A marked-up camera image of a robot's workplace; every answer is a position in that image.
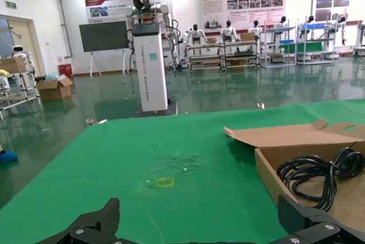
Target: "blue shoe cover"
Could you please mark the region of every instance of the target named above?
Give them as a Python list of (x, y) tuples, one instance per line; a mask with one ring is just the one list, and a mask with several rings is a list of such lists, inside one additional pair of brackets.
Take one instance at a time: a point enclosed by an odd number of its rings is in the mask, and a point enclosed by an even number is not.
[(5, 151), (4, 154), (0, 154), (0, 162), (12, 162), (18, 159), (18, 156), (13, 152)]

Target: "black base platform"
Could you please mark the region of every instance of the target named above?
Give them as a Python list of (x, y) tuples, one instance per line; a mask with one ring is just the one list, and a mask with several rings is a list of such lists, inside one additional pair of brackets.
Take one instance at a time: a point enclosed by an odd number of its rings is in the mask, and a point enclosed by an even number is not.
[(134, 112), (132, 117), (160, 117), (160, 116), (172, 116), (177, 115), (177, 102), (172, 101), (167, 110), (162, 111), (150, 111), (150, 112), (143, 112), (142, 111), (142, 104), (138, 105), (137, 110)]

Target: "green exit sign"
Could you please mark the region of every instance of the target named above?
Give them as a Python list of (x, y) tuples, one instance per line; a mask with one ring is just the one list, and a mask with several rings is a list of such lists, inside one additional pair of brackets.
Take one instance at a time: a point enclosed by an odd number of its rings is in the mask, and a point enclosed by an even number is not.
[(6, 5), (6, 7), (10, 8), (10, 9), (17, 9), (16, 3), (5, 1), (5, 5)]

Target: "black monitor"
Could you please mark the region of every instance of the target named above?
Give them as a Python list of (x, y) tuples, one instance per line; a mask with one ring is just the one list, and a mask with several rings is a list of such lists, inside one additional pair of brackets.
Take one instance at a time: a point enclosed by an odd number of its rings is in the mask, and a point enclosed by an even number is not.
[(128, 48), (125, 21), (80, 25), (84, 52)]

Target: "wall pipe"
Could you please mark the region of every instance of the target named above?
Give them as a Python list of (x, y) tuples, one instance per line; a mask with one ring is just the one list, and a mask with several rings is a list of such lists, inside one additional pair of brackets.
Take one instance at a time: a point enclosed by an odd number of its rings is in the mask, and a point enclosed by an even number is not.
[(72, 54), (72, 47), (71, 47), (71, 42), (70, 42), (70, 35), (68, 33), (68, 28), (67, 28), (67, 23), (66, 23), (66, 17), (64, 15), (62, 0), (59, 0), (59, 5), (60, 5), (60, 8), (61, 8), (61, 16), (62, 16), (62, 22), (63, 22), (61, 24), (61, 26), (64, 28), (64, 33), (66, 35), (66, 41), (67, 41), (67, 45), (68, 45), (68, 50), (69, 50), (69, 53), (70, 53), (68, 56), (65, 56), (64, 58), (65, 59), (70, 59), (70, 58), (73, 58), (74, 55)]

